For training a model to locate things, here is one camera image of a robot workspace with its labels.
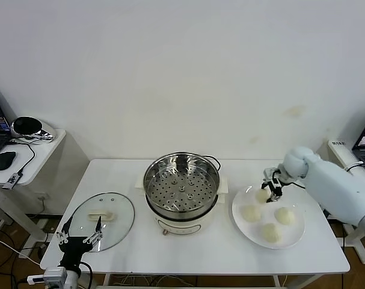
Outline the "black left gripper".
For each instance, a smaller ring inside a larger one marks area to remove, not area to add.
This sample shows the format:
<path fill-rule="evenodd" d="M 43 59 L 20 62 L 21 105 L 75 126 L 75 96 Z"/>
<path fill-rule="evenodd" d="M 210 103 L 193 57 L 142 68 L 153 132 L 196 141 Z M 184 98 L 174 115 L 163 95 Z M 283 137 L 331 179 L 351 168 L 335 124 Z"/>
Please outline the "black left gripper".
<path fill-rule="evenodd" d="M 91 245 L 96 244 L 102 237 L 102 220 L 99 216 L 95 232 L 89 237 L 69 237 L 69 229 L 73 217 L 66 221 L 61 230 L 56 232 L 59 241 L 60 251 L 63 257 L 60 261 L 61 267 L 79 267 L 84 253 L 91 251 Z"/>

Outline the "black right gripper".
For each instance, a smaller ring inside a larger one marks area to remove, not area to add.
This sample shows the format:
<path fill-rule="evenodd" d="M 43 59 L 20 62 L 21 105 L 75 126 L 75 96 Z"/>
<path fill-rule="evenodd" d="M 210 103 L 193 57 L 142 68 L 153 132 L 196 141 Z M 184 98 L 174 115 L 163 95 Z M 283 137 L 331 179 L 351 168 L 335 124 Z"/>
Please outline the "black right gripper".
<path fill-rule="evenodd" d="M 272 167 L 263 171 L 262 189 L 269 188 L 268 202 L 276 202 L 282 197 L 282 187 L 291 185 L 292 178 L 285 170 Z"/>

